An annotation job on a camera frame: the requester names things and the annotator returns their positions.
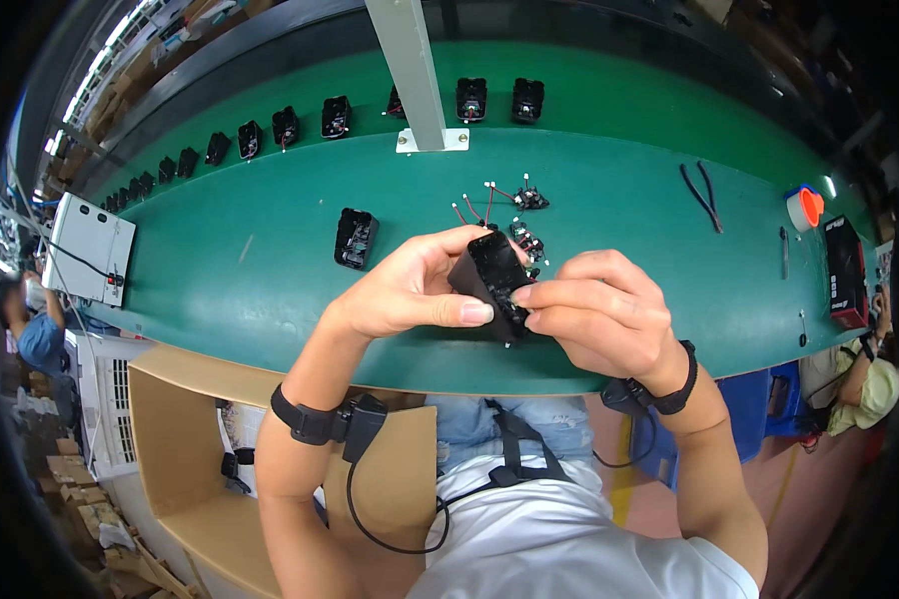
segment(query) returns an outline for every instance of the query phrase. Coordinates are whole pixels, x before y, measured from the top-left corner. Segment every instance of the wire cutters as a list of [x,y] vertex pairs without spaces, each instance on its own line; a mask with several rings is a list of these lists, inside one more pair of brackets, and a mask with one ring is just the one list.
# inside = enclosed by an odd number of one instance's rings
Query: wire cutters
[[692,180],[689,178],[689,174],[686,172],[686,166],[684,164],[680,165],[680,173],[683,174],[683,180],[686,182],[686,185],[689,186],[689,191],[699,200],[699,203],[703,204],[703,208],[709,213],[709,218],[712,219],[712,226],[716,228],[716,233],[722,233],[723,223],[719,222],[719,213],[716,212],[716,198],[712,195],[712,181],[709,180],[709,174],[706,171],[706,167],[703,166],[702,160],[698,161],[696,166],[699,167],[699,172],[702,173],[703,178],[706,179],[706,189],[709,193],[708,202],[703,199],[703,195],[700,194],[699,190],[696,189],[696,186],[692,184]]

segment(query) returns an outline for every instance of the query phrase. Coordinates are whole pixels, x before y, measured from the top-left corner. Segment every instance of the green table surface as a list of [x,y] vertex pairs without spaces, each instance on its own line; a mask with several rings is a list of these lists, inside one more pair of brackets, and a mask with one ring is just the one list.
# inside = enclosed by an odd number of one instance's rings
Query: green table surface
[[[484,181],[512,193],[529,173],[552,202],[523,218],[551,261],[540,279],[581,251],[621,250],[662,287],[676,334],[696,344],[714,376],[851,338],[828,318],[822,233],[796,241],[782,201],[802,182],[826,189],[827,164],[797,138],[709,88],[618,57],[511,42],[435,44],[433,54],[448,112],[457,77],[488,79],[489,115],[471,128],[469,151],[395,153],[406,122],[380,115],[390,79],[377,53],[265,82],[155,140],[91,199],[101,201],[144,169],[155,173],[164,154],[175,157],[188,145],[203,150],[216,130],[234,133],[253,118],[266,133],[262,157],[246,163],[234,146],[222,166],[201,163],[191,179],[159,186],[120,214],[137,224],[123,307],[92,305],[91,314],[194,352],[286,370],[323,308],[361,276],[333,260],[342,208],[368,210],[380,221],[373,265],[410,236],[456,226],[450,204],[461,194],[485,209]],[[328,69],[335,78],[326,77]],[[546,83],[535,127],[508,123],[515,77]],[[339,93],[354,105],[352,137],[323,141],[319,108]],[[580,97],[590,94],[605,102],[598,113],[580,108]],[[300,114],[302,139],[283,153],[268,124],[288,103]],[[686,163],[698,178],[698,159],[707,161],[723,235],[679,173]],[[836,198],[824,191],[827,216],[853,222],[872,271],[865,207],[838,177],[836,186]],[[701,180],[698,187],[705,188]],[[495,201],[491,221],[506,228],[517,214]],[[788,280],[780,225],[791,237]],[[530,335],[506,349],[479,329],[419,328],[374,342],[354,383],[568,394],[598,390],[602,379],[573,367],[549,338]]]

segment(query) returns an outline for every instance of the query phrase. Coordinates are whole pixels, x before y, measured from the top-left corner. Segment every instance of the white t-shirt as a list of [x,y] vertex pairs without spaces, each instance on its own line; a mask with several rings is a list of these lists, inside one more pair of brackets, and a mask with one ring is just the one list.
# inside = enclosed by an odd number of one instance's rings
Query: white t-shirt
[[[542,468],[541,457],[525,466]],[[489,481],[502,456],[463,462],[436,484],[447,500]],[[579,484],[536,480],[460,499],[449,507],[449,535],[427,555],[408,599],[757,599],[753,577],[704,539],[649,539],[612,523],[599,475],[561,462]],[[427,547],[443,535],[442,512]]]

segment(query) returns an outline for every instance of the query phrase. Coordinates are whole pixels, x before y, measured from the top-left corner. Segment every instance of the black wrist band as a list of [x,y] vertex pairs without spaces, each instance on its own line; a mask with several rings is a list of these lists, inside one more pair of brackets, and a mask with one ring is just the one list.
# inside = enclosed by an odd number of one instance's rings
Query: black wrist band
[[692,389],[696,386],[696,377],[699,375],[699,365],[696,362],[696,347],[685,339],[680,341],[680,344],[683,345],[686,355],[689,357],[689,373],[686,377],[686,383],[682,389],[669,395],[664,395],[660,398],[653,396],[654,399],[652,401],[659,413],[666,416],[671,416],[685,407],[689,394],[692,393]]

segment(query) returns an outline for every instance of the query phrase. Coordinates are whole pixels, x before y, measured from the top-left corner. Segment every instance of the yellow shirt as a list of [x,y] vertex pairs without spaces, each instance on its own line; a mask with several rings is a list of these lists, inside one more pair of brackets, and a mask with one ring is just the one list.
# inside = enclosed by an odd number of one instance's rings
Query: yellow shirt
[[[862,351],[862,342],[853,339],[843,344],[853,353]],[[852,365],[852,357],[846,352],[836,355],[836,369],[840,374]],[[899,399],[899,368],[891,362],[875,358],[869,370],[866,372],[866,381],[863,382],[863,395],[859,405],[845,405],[836,403],[829,415],[827,432],[836,436],[841,432],[859,426],[869,428],[882,420],[893,409]]]

